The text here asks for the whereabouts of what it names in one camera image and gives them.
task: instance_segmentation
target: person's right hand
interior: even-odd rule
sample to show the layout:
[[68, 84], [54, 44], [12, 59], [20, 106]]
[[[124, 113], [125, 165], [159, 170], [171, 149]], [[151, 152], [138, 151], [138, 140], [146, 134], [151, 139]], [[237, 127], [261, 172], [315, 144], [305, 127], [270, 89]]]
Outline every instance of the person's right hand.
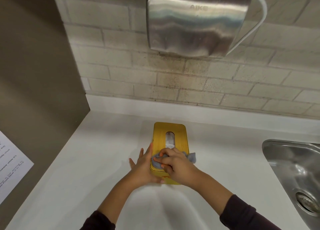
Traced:
[[192, 188], [201, 171], [175, 147], [162, 149], [159, 156], [162, 157], [164, 154], [169, 157], [153, 158], [154, 161], [161, 163], [161, 167], [171, 176], [171, 179]]

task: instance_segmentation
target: yellow tissue box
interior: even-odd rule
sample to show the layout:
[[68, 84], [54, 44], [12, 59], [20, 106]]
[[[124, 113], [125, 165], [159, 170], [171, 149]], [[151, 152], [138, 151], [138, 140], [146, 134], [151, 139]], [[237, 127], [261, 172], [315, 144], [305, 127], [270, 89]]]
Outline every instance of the yellow tissue box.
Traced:
[[[167, 132], [172, 132], [174, 134], [175, 147], [179, 151], [186, 152], [188, 155], [189, 147], [186, 127], [182, 124], [165, 122], [156, 122], [154, 124], [152, 155], [159, 153], [161, 149], [166, 147]], [[153, 167], [152, 162], [150, 162], [150, 169], [154, 175], [164, 178], [165, 184], [179, 185], [179, 183], [172, 180], [169, 174], [163, 169], [156, 169]]]

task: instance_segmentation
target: dark purple sleeve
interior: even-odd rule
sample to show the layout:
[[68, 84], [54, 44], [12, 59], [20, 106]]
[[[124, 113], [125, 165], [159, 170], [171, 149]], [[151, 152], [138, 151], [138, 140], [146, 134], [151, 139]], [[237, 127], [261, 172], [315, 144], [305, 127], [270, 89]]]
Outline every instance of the dark purple sleeve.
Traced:
[[101, 212], [94, 211], [80, 230], [115, 230], [115, 225]]
[[230, 230], [281, 230], [236, 195], [229, 199], [220, 221]]

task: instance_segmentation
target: stainless steel sink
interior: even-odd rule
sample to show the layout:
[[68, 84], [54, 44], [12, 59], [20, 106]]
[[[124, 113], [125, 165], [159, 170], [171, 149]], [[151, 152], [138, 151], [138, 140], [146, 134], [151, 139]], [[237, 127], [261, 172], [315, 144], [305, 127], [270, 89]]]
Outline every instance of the stainless steel sink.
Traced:
[[320, 229], [320, 145], [266, 140], [263, 154], [311, 230]]

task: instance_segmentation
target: sink drain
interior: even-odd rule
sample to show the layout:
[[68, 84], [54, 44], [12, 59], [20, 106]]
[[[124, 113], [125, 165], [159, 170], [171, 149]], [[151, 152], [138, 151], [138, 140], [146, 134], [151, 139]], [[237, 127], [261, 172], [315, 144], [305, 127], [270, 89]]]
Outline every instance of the sink drain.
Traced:
[[313, 215], [312, 213], [320, 213], [320, 207], [318, 204], [306, 193], [297, 192], [296, 199], [305, 212], [311, 213], [311, 215]]

